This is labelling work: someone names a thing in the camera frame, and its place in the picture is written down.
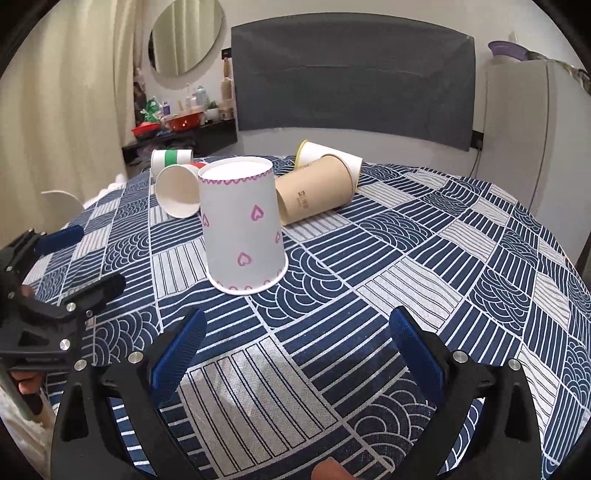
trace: electrical outlet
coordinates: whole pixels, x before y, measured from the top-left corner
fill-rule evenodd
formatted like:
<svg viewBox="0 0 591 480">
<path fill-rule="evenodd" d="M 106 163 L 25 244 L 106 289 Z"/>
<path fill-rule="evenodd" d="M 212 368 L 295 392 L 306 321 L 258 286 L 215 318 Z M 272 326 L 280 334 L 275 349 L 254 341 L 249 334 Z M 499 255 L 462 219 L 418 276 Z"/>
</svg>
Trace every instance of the electrical outlet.
<svg viewBox="0 0 591 480">
<path fill-rule="evenodd" d="M 470 139 L 470 148 L 477 148 L 482 150 L 482 143 L 484 141 L 484 133 L 472 130 L 472 138 Z"/>
</svg>

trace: human hand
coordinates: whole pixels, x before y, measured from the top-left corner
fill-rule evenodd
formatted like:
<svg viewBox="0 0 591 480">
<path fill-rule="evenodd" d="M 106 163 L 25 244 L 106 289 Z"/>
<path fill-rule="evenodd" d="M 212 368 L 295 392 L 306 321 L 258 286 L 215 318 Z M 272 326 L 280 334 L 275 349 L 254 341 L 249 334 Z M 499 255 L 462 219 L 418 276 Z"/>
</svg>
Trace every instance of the human hand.
<svg viewBox="0 0 591 480">
<path fill-rule="evenodd" d="M 25 297 L 34 297 L 35 292 L 29 285 L 21 287 L 21 293 Z M 43 373 L 41 372 L 11 372 L 14 380 L 18 381 L 18 389 L 22 395 L 37 393 L 43 383 Z"/>
<path fill-rule="evenodd" d="M 312 480 L 356 480 L 356 478 L 334 458 L 328 457 L 314 467 Z"/>
</svg>

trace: red bowl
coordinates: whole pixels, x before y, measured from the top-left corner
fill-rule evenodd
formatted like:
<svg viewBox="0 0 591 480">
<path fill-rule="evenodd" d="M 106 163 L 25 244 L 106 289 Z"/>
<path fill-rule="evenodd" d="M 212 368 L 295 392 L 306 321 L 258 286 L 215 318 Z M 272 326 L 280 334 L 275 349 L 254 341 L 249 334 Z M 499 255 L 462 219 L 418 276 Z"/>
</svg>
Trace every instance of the red bowl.
<svg viewBox="0 0 591 480">
<path fill-rule="evenodd" d="M 149 132 L 153 132 L 155 130 L 160 130 L 160 124 L 148 124 L 142 125 L 141 127 L 135 127 L 131 131 L 136 137 L 141 137 Z"/>
<path fill-rule="evenodd" d="M 168 120 L 168 126 L 173 132 L 185 132 L 201 125 L 202 115 L 204 115 L 203 112 L 197 112 L 171 118 Z"/>
</svg>

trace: table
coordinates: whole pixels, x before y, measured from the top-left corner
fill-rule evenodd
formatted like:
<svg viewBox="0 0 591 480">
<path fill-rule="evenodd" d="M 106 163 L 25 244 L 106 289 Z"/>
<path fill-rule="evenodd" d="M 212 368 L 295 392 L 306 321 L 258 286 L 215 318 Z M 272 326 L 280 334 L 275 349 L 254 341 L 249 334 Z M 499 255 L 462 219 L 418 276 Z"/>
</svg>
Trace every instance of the table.
<svg viewBox="0 0 591 480">
<path fill-rule="evenodd" d="M 293 157 L 266 157 L 275 173 Z M 120 271 L 127 288 L 88 328 L 83 355 L 105 364 L 149 345 L 191 305 L 208 333 L 162 410 L 208 478 L 309 478 L 327 456 L 384 478 L 434 406 L 408 373 L 387 318 L 405 305 L 450 349 L 527 371 L 543 446 L 541 476 L 590 417 L 591 296 L 553 235 L 500 188 L 429 168 L 364 165 L 353 201 L 284 229 L 290 267 L 250 297 L 215 290 L 204 273 L 198 216 L 171 219 L 148 173 L 74 223 L 75 247 L 45 257 L 27 282 L 53 303 Z M 47 390 L 59 403 L 64 377 Z M 136 465 L 150 469 L 120 402 Z M 475 400 L 444 469 L 466 449 Z"/>
<path fill-rule="evenodd" d="M 192 128 L 185 132 L 170 131 L 147 140 L 140 140 L 121 148 L 125 163 L 131 163 L 138 157 L 138 151 L 146 147 L 170 148 L 171 145 L 187 143 L 193 146 L 195 156 L 205 157 L 238 142 L 236 120 L 221 120 Z"/>
</svg>

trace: brown paper cup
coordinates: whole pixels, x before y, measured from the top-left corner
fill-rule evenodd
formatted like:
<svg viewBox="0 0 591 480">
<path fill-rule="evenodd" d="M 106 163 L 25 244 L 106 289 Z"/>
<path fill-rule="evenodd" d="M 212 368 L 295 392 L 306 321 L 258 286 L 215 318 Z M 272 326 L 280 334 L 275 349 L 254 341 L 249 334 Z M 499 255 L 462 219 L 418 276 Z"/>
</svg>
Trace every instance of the brown paper cup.
<svg viewBox="0 0 591 480">
<path fill-rule="evenodd" d="M 347 165 L 333 155 L 279 177 L 275 188 L 282 225 L 349 203 L 355 192 Z"/>
</svg>

